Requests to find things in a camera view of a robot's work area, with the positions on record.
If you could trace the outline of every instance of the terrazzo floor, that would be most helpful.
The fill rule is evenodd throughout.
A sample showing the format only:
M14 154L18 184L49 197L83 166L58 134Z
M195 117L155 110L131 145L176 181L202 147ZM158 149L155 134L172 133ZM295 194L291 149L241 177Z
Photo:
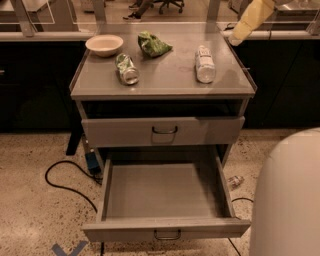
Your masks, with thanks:
M296 130L242 130L224 168L225 177L244 177L230 190L231 198L254 198L259 170L271 149ZM0 134L0 255L100 255L100 244L90 243L81 230L95 221L93 208L79 195L49 186L45 173L61 160L71 160L86 169L82 144L74 156L66 156L70 134ZM71 164L57 165L51 182L72 187L93 203L100 185ZM233 203L239 218L251 219L252 204ZM250 228L232 241L242 256L249 253ZM227 239L177 240L171 242L106 243L109 256L236 256Z

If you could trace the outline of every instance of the bottle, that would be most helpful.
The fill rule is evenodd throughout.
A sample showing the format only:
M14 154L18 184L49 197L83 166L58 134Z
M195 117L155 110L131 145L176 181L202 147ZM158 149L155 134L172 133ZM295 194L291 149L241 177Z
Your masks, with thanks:
M233 176L229 178L228 181L230 182L232 189L236 189L244 182L244 178L242 176Z
M124 84L132 85L139 81L139 70L133 65L129 55L120 53L115 60L120 79Z
M202 83L211 83L216 76L211 51L203 45L196 51L196 71L197 78Z

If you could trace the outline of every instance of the closed drawer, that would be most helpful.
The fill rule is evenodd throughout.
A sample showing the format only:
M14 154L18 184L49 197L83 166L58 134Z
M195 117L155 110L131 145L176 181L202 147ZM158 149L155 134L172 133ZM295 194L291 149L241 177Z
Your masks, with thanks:
M234 118L85 119L82 125L92 147L229 144L244 123Z

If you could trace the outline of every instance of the green cloth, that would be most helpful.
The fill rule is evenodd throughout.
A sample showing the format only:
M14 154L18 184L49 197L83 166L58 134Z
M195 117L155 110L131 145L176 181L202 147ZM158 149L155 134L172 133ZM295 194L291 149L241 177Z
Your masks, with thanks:
M162 42L157 36L148 31L142 31L138 35L138 44L143 52L150 57L158 57L172 49L172 46Z

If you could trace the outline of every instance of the white bowl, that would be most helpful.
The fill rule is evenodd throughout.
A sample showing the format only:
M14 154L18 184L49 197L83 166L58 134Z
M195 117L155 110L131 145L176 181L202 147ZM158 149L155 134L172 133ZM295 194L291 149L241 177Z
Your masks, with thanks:
M98 35L86 42L86 47L100 57L114 55L122 45L122 38L115 35Z

